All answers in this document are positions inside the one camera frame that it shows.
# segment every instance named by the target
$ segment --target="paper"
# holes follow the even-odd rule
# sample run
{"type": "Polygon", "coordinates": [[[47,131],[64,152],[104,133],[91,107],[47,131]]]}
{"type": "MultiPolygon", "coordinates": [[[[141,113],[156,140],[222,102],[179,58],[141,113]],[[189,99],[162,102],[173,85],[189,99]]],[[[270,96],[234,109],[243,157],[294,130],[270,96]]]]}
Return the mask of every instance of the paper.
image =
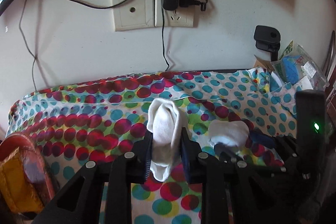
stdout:
{"type": "Polygon", "coordinates": [[[310,78],[314,77],[316,70],[309,62],[305,63],[303,68],[307,72],[307,74],[310,76],[310,78]]]}

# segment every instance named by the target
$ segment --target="metal rivet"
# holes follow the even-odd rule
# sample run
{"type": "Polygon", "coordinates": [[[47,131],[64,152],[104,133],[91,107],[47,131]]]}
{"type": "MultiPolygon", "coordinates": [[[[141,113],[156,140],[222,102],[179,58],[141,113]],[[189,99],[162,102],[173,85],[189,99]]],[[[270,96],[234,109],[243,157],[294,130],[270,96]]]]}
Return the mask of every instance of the metal rivet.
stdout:
{"type": "Polygon", "coordinates": [[[247,166],[247,163],[240,160],[240,161],[237,162],[237,165],[238,165],[239,168],[245,168],[247,166]]]}
{"type": "Polygon", "coordinates": [[[126,158],[126,159],[131,159],[131,158],[133,158],[135,156],[135,154],[132,152],[132,151],[130,151],[130,152],[126,152],[125,154],[124,154],[124,157],[126,158]]]}
{"type": "Polygon", "coordinates": [[[86,168],[93,168],[96,166],[96,163],[92,160],[88,161],[86,164],[85,164],[86,168]]]}
{"type": "Polygon", "coordinates": [[[201,152],[198,154],[198,157],[200,159],[206,159],[208,156],[209,156],[208,153],[205,153],[205,152],[201,152]]]}

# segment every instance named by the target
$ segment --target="polka dot fabric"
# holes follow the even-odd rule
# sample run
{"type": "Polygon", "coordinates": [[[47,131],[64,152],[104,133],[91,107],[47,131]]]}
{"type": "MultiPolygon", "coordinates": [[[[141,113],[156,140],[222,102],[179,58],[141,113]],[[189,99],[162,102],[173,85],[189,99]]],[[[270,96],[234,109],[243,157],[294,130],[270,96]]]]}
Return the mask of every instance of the polka dot fabric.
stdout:
{"type": "MultiPolygon", "coordinates": [[[[163,72],[124,75],[40,90],[17,101],[9,114],[7,135],[22,133],[36,141],[61,186],[87,162],[113,161],[132,149],[146,132],[154,98],[174,100],[189,118],[192,139],[209,146],[211,121],[243,121],[271,136],[296,136],[295,86],[269,91],[262,68],[236,73],[163,72]]],[[[283,165],[274,150],[248,139],[236,151],[247,162],[283,165]]],[[[107,186],[100,223],[104,223],[107,186]]],[[[201,185],[188,185],[182,165],[169,179],[132,185],[133,223],[200,223],[201,185]]]]}

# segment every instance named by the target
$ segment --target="teal dot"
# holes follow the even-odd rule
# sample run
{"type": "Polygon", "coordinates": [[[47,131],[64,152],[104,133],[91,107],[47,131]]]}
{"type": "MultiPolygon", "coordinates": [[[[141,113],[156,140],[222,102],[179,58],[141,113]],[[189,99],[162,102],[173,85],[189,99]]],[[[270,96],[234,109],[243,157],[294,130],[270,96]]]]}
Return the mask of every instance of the teal dot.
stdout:
{"type": "Polygon", "coordinates": [[[208,86],[208,85],[204,85],[204,86],[202,87],[202,90],[204,90],[204,91],[207,92],[207,93],[210,93],[210,92],[212,92],[212,87],[210,87],[210,86],[208,86]]]}
{"type": "Polygon", "coordinates": [[[248,100],[248,101],[247,101],[247,105],[248,105],[249,107],[255,107],[255,106],[256,106],[256,104],[255,104],[255,102],[254,102],[253,100],[248,100]]]}
{"type": "Polygon", "coordinates": [[[285,122],[287,120],[287,116],[285,113],[280,113],[280,119],[285,122]]]}
{"type": "Polygon", "coordinates": [[[202,148],[202,151],[206,152],[206,153],[208,153],[210,155],[213,155],[213,156],[215,155],[215,151],[213,150],[213,148],[211,146],[204,146],[202,148]]]}
{"type": "Polygon", "coordinates": [[[106,198],[107,198],[107,186],[105,185],[103,189],[103,195],[101,196],[101,200],[106,200],[106,198]]]}
{"type": "Polygon", "coordinates": [[[268,102],[265,98],[262,98],[261,99],[261,103],[264,105],[264,106],[267,106],[268,105],[268,102]]]}
{"type": "Polygon", "coordinates": [[[260,126],[260,127],[263,127],[265,125],[265,121],[261,117],[256,117],[255,121],[256,121],[257,125],[260,126]]]}
{"type": "Polygon", "coordinates": [[[140,184],[136,184],[132,188],[132,196],[136,198],[137,200],[145,200],[149,198],[150,195],[151,195],[151,192],[144,190],[140,184]]]}
{"type": "Polygon", "coordinates": [[[208,131],[208,128],[205,124],[203,123],[196,123],[193,126],[193,131],[197,134],[197,135],[203,135],[208,131]]]}
{"type": "Polygon", "coordinates": [[[261,115],[263,115],[263,116],[266,115],[266,109],[264,109],[263,107],[259,107],[258,111],[261,115]]]}
{"type": "Polygon", "coordinates": [[[243,95],[239,91],[233,92],[236,97],[242,97],[243,95]]]}
{"type": "Polygon", "coordinates": [[[99,213],[99,224],[104,224],[105,223],[105,212],[100,212],[99,213]]]}
{"type": "Polygon", "coordinates": [[[123,116],[123,112],[120,109],[113,110],[110,118],[114,121],[119,120],[123,116]]]}
{"type": "Polygon", "coordinates": [[[220,84],[220,82],[218,82],[217,80],[211,80],[210,84],[214,85],[214,86],[218,86],[220,84]]]}
{"type": "Polygon", "coordinates": [[[237,82],[237,79],[234,78],[233,76],[230,76],[230,77],[229,77],[229,80],[230,80],[231,82],[234,82],[234,83],[237,82]]]}
{"type": "Polygon", "coordinates": [[[274,128],[274,126],[267,126],[267,132],[271,136],[274,136],[275,135],[275,128],[274,128]]]}
{"type": "Polygon", "coordinates": [[[59,173],[59,163],[57,161],[53,162],[50,169],[53,175],[57,175],[59,173]]]}
{"type": "Polygon", "coordinates": [[[65,166],[63,169],[63,177],[67,180],[75,175],[75,171],[71,166],[65,166]]]}
{"type": "Polygon", "coordinates": [[[285,126],[284,126],[282,123],[279,124],[279,129],[280,129],[280,131],[281,131],[282,133],[285,133],[285,132],[286,132],[286,128],[285,128],[285,126]]]}
{"type": "Polygon", "coordinates": [[[248,78],[246,78],[246,77],[242,77],[241,81],[245,84],[247,84],[249,82],[248,78]]]}
{"type": "Polygon", "coordinates": [[[223,75],[220,75],[220,74],[217,74],[216,77],[219,79],[219,80],[224,80],[225,77],[223,75]]]}
{"type": "Polygon", "coordinates": [[[230,83],[230,82],[226,82],[226,83],[225,83],[225,86],[226,86],[227,88],[229,88],[229,89],[233,89],[233,84],[230,83]]]}
{"type": "Polygon", "coordinates": [[[255,85],[250,86],[250,91],[257,91],[257,87],[255,85]]]}
{"type": "Polygon", "coordinates": [[[294,130],[295,129],[295,122],[294,121],[290,121],[288,123],[288,127],[289,127],[290,130],[294,130]]]}
{"type": "Polygon", "coordinates": [[[283,97],[283,100],[284,100],[285,103],[289,103],[292,100],[292,96],[289,93],[287,93],[283,97]]]}
{"type": "Polygon", "coordinates": [[[171,93],[169,91],[161,92],[159,95],[160,98],[170,99],[172,97],[171,93]]]}
{"type": "Polygon", "coordinates": [[[238,85],[238,89],[240,89],[241,91],[246,91],[246,86],[238,85]]]}
{"type": "Polygon", "coordinates": [[[149,215],[140,215],[134,219],[134,224],[154,224],[154,220],[149,215]]]}
{"type": "Polygon", "coordinates": [[[191,113],[197,113],[200,110],[200,104],[193,104],[193,103],[189,103],[189,105],[187,106],[187,111],[189,114],[191,113]]]}
{"type": "Polygon", "coordinates": [[[272,102],[273,105],[275,105],[275,104],[277,104],[277,103],[280,103],[280,102],[281,102],[280,97],[278,97],[278,96],[273,96],[273,97],[271,98],[271,102],[272,102]]]}
{"type": "Polygon", "coordinates": [[[193,82],[187,82],[187,83],[184,84],[184,86],[185,86],[187,89],[192,90],[192,89],[195,88],[196,85],[195,85],[193,82]]]}
{"type": "Polygon", "coordinates": [[[271,106],[271,110],[273,111],[273,113],[277,113],[277,109],[274,106],[271,106]]]}
{"type": "Polygon", "coordinates": [[[203,93],[200,92],[199,90],[195,90],[191,93],[191,95],[195,98],[195,99],[202,99],[203,98],[203,93]]]}
{"type": "Polygon", "coordinates": [[[204,83],[204,79],[203,79],[203,77],[195,77],[195,81],[196,81],[197,83],[204,83]]]}
{"type": "Polygon", "coordinates": [[[227,96],[228,94],[229,94],[229,92],[226,90],[226,89],[219,89],[219,94],[221,95],[221,96],[227,96]]]}
{"type": "Polygon", "coordinates": [[[180,91],[183,91],[183,88],[181,88],[181,87],[178,86],[178,85],[174,85],[174,86],[173,86],[173,90],[176,91],[176,92],[180,92],[180,91]]]}
{"type": "Polygon", "coordinates": [[[233,107],[234,109],[240,109],[241,104],[238,101],[234,100],[231,102],[231,107],[233,107]]]}
{"type": "Polygon", "coordinates": [[[273,115],[270,115],[270,116],[269,116],[269,120],[270,120],[270,122],[273,123],[273,124],[276,124],[276,123],[277,123],[277,119],[276,119],[273,115]]]}
{"type": "Polygon", "coordinates": [[[135,124],[140,120],[140,117],[138,114],[132,113],[127,116],[127,119],[132,123],[135,124]]]}
{"type": "Polygon", "coordinates": [[[244,109],[244,114],[245,114],[246,117],[249,117],[249,118],[253,117],[253,112],[249,108],[244,109]]]}

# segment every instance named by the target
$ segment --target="wall socket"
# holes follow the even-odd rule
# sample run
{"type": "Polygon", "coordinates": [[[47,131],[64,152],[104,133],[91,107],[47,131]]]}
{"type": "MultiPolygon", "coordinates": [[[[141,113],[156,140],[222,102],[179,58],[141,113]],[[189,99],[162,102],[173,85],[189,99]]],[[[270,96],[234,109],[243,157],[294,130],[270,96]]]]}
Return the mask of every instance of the wall socket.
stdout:
{"type": "MultiPolygon", "coordinates": [[[[155,27],[162,27],[161,0],[155,0],[155,27]]],[[[193,27],[195,6],[178,7],[174,11],[164,11],[166,27],[193,27]]]]}
{"type": "MultiPolygon", "coordinates": [[[[112,0],[112,5],[123,0],[112,0]]],[[[154,27],[154,0],[130,0],[112,9],[114,31],[154,27]]]]}

